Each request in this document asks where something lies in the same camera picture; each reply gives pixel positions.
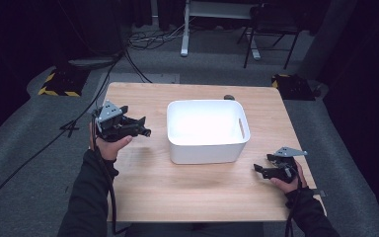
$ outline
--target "gray carpet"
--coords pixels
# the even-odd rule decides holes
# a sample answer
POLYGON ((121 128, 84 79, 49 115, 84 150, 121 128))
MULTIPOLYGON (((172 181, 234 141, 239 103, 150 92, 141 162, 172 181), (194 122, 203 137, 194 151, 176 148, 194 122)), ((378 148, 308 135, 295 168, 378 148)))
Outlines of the gray carpet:
MULTIPOLYGON (((272 51, 264 52, 260 61, 251 58, 244 69, 247 42, 236 44, 240 33, 215 30, 192 34, 189 56, 185 58, 180 57, 180 39, 153 50, 130 49, 129 52, 143 73, 175 75, 181 84, 270 86, 272 75, 293 74, 298 70, 313 41, 307 33, 302 34, 287 70, 282 69, 286 52, 272 51)), ((259 44, 267 41, 258 39, 259 44)), ((108 71, 108 68, 92 71, 82 97, 39 96, 38 90, 51 69, 32 79, 27 88, 30 100, 0 127, 0 184, 56 137, 62 125, 87 111, 101 78, 108 71)), ((125 81, 120 76, 127 75, 123 73, 134 74, 125 59, 114 68, 111 78, 125 81)), ((319 83, 311 81, 310 84, 316 87, 319 83)), ((328 195, 323 197, 323 202, 333 225, 341 236, 379 237, 376 198, 344 147, 322 98, 316 102, 284 103, 303 149, 309 152, 306 158, 317 186, 328 195)), ((71 137, 62 134, 0 192, 0 236, 55 236, 88 147, 89 121, 85 113, 78 120, 79 130, 71 137)), ((265 236, 283 236, 283 231, 282 222, 265 224, 265 236)), ((297 227, 295 233, 303 236, 297 227)))

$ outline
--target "person's left hand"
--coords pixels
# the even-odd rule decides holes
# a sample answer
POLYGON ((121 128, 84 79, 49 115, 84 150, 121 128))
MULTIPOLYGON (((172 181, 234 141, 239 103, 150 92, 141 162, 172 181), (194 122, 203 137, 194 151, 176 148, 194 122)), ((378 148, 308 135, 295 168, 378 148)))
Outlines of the person's left hand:
MULTIPOLYGON (((91 150, 94 150, 94 139, 92 137, 92 124, 89 123, 89 133, 90 133, 90 148, 91 150)), ((118 140, 116 142, 107 142, 101 139, 100 137, 97 137, 96 143, 97 146, 100 148, 101 156, 105 160, 115 160, 117 153, 120 149, 122 149, 124 146, 128 145, 132 140, 132 136, 126 136, 121 140, 118 140)))

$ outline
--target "wooden table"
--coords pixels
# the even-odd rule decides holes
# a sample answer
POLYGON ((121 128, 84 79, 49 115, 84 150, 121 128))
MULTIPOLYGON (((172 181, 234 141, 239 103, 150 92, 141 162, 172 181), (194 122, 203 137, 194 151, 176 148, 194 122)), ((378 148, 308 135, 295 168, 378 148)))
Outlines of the wooden table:
MULTIPOLYGON (((301 149, 274 88, 111 83, 107 100, 128 106, 126 116, 146 116, 151 137, 137 136, 120 150, 114 180, 117 221, 283 221, 285 196, 255 172, 272 167, 266 155, 281 146, 301 149), (234 163, 177 165, 169 156, 167 107, 176 100, 213 100, 233 95, 243 106, 251 139, 234 163)), ((304 156, 296 157, 310 188, 316 188, 304 156)))

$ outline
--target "white container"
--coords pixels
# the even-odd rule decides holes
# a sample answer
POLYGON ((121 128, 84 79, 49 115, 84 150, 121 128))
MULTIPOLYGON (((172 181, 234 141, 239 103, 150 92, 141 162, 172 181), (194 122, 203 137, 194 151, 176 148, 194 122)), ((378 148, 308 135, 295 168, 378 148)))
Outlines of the white container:
POLYGON ((234 162, 251 137, 237 101, 174 101, 168 106, 167 123, 176 164, 234 162))

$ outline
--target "chair leg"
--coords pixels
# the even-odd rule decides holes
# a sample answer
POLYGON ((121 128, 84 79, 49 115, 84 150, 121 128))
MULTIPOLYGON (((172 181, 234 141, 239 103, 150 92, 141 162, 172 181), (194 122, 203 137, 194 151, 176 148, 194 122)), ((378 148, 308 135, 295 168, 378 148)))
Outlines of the chair leg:
POLYGON ((246 68, 246 64, 248 64, 248 57, 249 57, 249 54, 251 52, 251 44, 252 44, 252 40, 254 39, 254 33, 255 33, 255 30, 254 30, 254 28, 252 28, 251 35, 249 37, 248 50, 246 51, 245 63, 243 64, 243 68, 246 68))
POLYGON ((248 30, 248 27, 245 27, 245 29, 243 30, 243 32, 242 32, 241 36, 239 37, 239 39, 238 39, 238 42, 237 42, 237 43, 241 42, 241 40, 242 40, 242 37, 245 35, 245 33, 246 33, 246 31, 247 31, 247 30, 248 30))
POLYGON ((291 53, 293 52, 293 49, 294 49, 294 45, 295 45, 296 42, 297 42, 298 35, 299 35, 299 33, 297 33, 297 34, 295 35, 295 38, 294 38, 293 44, 291 45, 291 48, 290 48, 290 52, 288 52, 287 60, 285 61, 284 69, 287 69, 288 61, 290 60, 291 53))
POLYGON ((276 44, 279 43, 279 41, 282 40, 282 38, 284 37, 285 37, 285 34, 281 35, 272 46, 276 46, 276 44))

